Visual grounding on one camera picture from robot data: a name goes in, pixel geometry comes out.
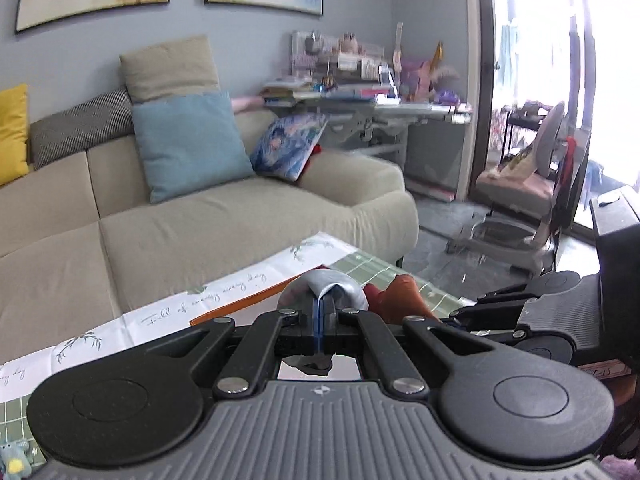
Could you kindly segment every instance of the gray striped pillow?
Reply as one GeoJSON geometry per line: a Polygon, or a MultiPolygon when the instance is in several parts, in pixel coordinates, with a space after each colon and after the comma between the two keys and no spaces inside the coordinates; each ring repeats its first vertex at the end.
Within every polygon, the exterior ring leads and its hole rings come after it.
{"type": "Polygon", "coordinates": [[[98,95],[31,125],[33,167],[39,170],[59,158],[132,133],[131,100],[126,89],[98,95]]]}

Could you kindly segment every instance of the patterned pillow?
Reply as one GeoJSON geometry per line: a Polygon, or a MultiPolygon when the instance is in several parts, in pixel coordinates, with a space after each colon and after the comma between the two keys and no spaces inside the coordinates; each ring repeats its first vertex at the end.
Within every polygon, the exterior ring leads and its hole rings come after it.
{"type": "Polygon", "coordinates": [[[305,114],[276,120],[251,155],[256,173],[299,179],[326,126],[326,117],[305,114]]]}
{"type": "Polygon", "coordinates": [[[132,133],[129,94],[124,88],[107,92],[31,125],[33,167],[132,133]]]}

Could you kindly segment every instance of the beige pillow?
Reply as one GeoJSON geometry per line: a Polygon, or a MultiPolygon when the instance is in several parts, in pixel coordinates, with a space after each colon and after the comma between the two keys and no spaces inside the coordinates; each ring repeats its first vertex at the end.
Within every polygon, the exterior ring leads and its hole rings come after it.
{"type": "Polygon", "coordinates": [[[220,90],[206,36],[167,41],[120,56],[134,103],[220,90]]]}

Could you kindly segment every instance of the yellow pillow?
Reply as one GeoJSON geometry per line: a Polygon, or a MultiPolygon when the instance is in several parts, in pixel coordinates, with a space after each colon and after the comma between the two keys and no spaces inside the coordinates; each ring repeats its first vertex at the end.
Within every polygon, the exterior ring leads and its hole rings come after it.
{"type": "Polygon", "coordinates": [[[0,186],[29,173],[28,131],[27,85],[0,92],[0,186]]]}

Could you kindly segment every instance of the floral pillow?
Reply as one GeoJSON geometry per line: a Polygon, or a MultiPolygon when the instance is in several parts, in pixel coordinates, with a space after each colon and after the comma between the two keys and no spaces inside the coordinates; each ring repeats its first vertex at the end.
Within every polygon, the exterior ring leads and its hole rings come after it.
{"type": "Polygon", "coordinates": [[[251,155],[256,173],[295,182],[299,179],[326,126],[326,117],[304,114],[278,119],[251,155]]]}

